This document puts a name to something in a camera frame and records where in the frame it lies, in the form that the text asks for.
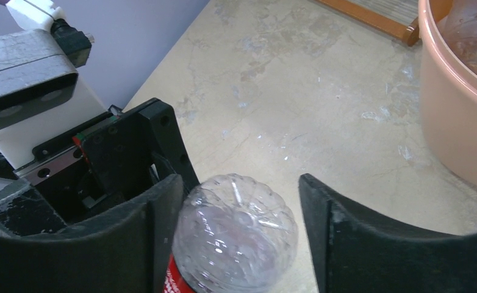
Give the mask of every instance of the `pink bin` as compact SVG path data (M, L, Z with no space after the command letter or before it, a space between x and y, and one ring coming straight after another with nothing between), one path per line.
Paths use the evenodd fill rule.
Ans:
M434 21L445 16L450 6L451 0L418 3L423 40L421 123L423 135L440 161L477 185L477 75L447 47Z

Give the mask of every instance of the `plastic bottle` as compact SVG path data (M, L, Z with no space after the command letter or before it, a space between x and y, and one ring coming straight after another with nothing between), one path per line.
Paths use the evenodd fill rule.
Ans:
M454 0L442 35L455 55L477 74L477 0Z
M267 292L297 244L294 216L277 193L250 177L215 176L180 212L164 292Z

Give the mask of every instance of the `floor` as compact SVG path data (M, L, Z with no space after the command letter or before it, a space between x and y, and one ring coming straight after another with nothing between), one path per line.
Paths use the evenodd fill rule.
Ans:
M199 179L239 173L291 207L298 256L273 292L316 292L299 205L311 173L400 221L477 231L477 188L428 150L418 113L421 45L308 0L211 0L127 108L176 109Z

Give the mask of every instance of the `wall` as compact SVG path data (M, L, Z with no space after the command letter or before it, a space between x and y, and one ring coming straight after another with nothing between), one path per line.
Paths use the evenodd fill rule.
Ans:
M208 0L55 0L68 23L95 37L79 69L106 106L124 107ZM0 35L19 31L0 5Z

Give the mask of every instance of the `red bottle label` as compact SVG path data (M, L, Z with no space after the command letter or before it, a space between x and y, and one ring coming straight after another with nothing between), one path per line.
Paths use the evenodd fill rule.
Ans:
M170 255L163 293L195 293L179 273L178 266L172 255Z

